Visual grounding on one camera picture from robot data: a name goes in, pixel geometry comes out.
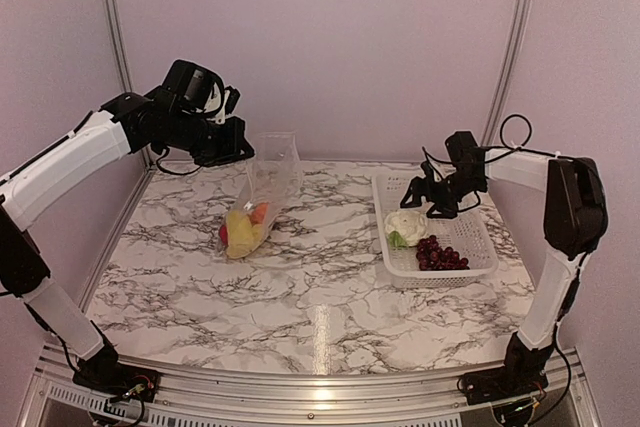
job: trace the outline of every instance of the grapes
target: grapes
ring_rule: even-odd
[[[435,235],[420,239],[416,259],[422,271],[470,270],[469,259],[460,257],[460,252],[451,246],[440,247]]]

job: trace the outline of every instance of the marble tabletop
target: marble tabletop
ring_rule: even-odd
[[[155,174],[89,317],[122,354],[204,368],[374,374],[504,356],[534,289],[487,195],[479,210],[497,271],[466,287],[400,291],[382,264],[371,176],[417,167],[303,162],[303,169],[300,194],[270,238],[239,261],[218,252],[216,233],[244,166]]]

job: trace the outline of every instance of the pink wall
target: pink wall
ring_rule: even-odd
[[[640,394],[640,0],[534,0],[508,101],[532,146],[593,157],[609,231],[583,276],[563,344],[577,345],[604,426],[637,425]],[[539,276],[542,197],[495,186],[496,203]]]
[[[177,57],[240,89],[252,132],[306,158],[442,153],[481,134],[515,0],[118,0],[136,88]]]
[[[119,93],[102,0],[0,0],[0,172]],[[45,259],[78,298],[140,177],[131,157],[88,179],[34,227]],[[15,425],[43,335],[23,305],[0,299],[0,424]]]

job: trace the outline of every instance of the gray marble vein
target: gray marble vein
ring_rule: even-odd
[[[497,272],[461,288],[400,291],[382,265],[371,176],[416,167],[303,166],[300,195],[267,242],[239,261],[218,251],[216,233],[243,165],[156,174],[89,316],[123,354],[205,368],[371,374],[503,357],[534,291],[487,195],[480,213]]]

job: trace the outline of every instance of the basket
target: basket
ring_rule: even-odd
[[[387,242],[384,219],[400,208],[413,175],[379,174],[373,177],[373,200],[384,265],[391,274],[391,283],[401,289],[463,287],[491,274],[498,268],[498,256],[480,215],[471,210],[455,219],[429,219],[429,235],[438,237],[440,245],[452,246],[461,257],[469,259],[470,270],[421,271],[416,260],[416,248],[394,248]],[[426,212],[431,204],[418,209]]]

